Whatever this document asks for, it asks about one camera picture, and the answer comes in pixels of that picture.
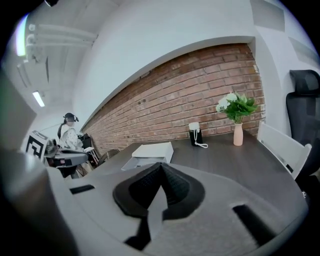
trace white flower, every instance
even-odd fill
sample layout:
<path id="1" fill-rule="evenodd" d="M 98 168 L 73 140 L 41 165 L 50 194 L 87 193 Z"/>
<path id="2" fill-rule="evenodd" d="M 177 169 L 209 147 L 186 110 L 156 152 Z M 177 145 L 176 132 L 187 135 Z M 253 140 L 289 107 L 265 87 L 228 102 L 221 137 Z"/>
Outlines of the white flower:
<path id="1" fill-rule="evenodd" d="M 219 100 L 218 105 L 220 105 L 220 107 L 223 107 L 223 108 L 226 109 L 230 105 L 230 102 L 228 102 L 227 98 L 224 97 L 224 98 Z"/>
<path id="2" fill-rule="evenodd" d="M 237 95 L 235 95 L 234 93 L 229 93 L 227 96 L 225 96 L 225 98 L 229 101 L 236 101 L 237 100 Z"/>
<path id="3" fill-rule="evenodd" d="M 217 112 L 222 111 L 222 110 L 221 110 L 221 106 L 220 106 L 219 104 L 218 104 L 218 105 L 216 105 L 215 109 L 216 109 L 216 111 L 217 111 Z"/>

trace cap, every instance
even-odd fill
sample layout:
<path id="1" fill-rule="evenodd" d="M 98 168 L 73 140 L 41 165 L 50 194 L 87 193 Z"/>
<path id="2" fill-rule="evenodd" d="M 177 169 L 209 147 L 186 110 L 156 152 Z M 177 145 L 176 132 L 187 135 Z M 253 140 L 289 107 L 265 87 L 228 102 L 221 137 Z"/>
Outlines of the cap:
<path id="1" fill-rule="evenodd" d="M 72 113 L 66 113 L 66 114 L 64 115 L 64 118 L 68 118 L 70 122 L 77 122 L 77 121 L 79 121 L 78 118 L 77 118 L 74 114 L 72 114 Z"/>

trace green leaves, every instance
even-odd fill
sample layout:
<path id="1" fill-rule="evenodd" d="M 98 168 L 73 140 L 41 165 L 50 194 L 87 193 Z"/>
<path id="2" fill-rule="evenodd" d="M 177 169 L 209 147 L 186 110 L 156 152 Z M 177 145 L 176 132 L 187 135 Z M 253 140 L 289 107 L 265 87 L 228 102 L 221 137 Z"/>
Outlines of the green leaves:
<path id="1" fill-rule="evenodd" d="M 240 124 L 243 116 L 250 115 L 257 109 L 257 106 L 254 105 L 254 98 L 247 98 L 245 94 L 241 96 L 237 92 L 234 94 L 236 95 L 236 100 L 227 99 L 227 102 L 229 102 L 230 105 L 228 105 L 223 112 L 225 112 L 226 116 L 236 124 Z"/>
<path id="2" fill-rule="evenodd" d="M 249 106 L 249 107 L 252 107 L 255 103 L 255 100 L 254 98 L 250 98 L 247 100 L 246 104 Z"/>

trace white chair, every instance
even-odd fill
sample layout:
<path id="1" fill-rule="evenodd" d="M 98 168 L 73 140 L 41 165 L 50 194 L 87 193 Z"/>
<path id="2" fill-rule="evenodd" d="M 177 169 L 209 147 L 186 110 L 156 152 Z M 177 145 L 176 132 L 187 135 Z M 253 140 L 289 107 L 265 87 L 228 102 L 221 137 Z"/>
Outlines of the white chair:
<path id="1" fill-rule="evenodd" d="M 257 139 L 279 159 L 292 177 L 296 179 L 308 158 L 312 146 L 310 144 L 303 146 L 293 138 L 264 122 L 259 124 Z M 292 168 L 292 173 L 286 167 L 287 164 Z"/>

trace black and white pattern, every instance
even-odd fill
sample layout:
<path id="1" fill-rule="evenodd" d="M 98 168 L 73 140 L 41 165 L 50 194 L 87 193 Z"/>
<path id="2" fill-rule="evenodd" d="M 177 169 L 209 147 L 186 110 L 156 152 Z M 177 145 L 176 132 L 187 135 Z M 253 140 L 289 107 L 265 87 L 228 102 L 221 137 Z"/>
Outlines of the black and white pattern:
<path id="1" fill-rule="evenodd" d="M 48 140 L 49 138 L 47 136 L 34 130 L 29 135 L 25 151 L 33 156 L 38 157 L 42 161 Z"/>

